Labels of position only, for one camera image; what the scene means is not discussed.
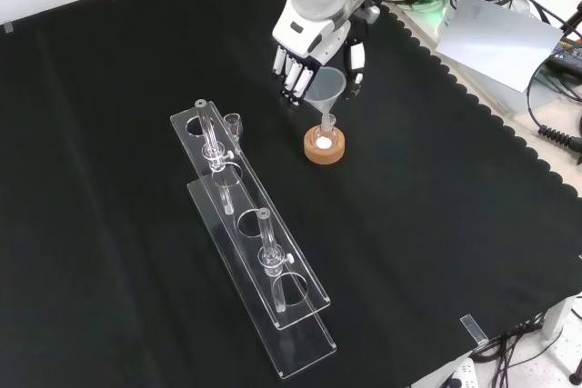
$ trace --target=glass tube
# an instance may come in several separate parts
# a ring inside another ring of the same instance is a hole
[[[337,144],[336,118],[330,113],[324,113],[321,117],[321,125],[313,132],[313,145],[318,149],[326,150]]]

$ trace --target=white paper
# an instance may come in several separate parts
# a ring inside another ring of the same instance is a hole
[[[436,50],[523,93],[561,36],[535,17],[484,0],[459,0]]]

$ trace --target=power strip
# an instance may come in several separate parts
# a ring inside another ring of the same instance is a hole
[[[475,364],[471,358],[466,358],[461,363],[461,366],[453,373],[453,379],[448,384],[449,386],[458,386],[459,388],[479,388]]]

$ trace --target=cork base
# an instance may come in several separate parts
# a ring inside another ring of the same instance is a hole
[[[329,149],[320,149],[313,144],[313,134],[319,126],[313,126],[303,138],[303,148],[309,161],[316,164],[333,164],[341,159],[346,150],[346,139],[342,131],[334,127],[337,135],[337,144]]]

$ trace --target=clear acrylic stand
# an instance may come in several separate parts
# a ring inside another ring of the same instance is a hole
[[[317,314],[329,297],[240,149],[240,117],[198,100],[171,121],[199,176],[188,190],[278,374],[333,353]]]

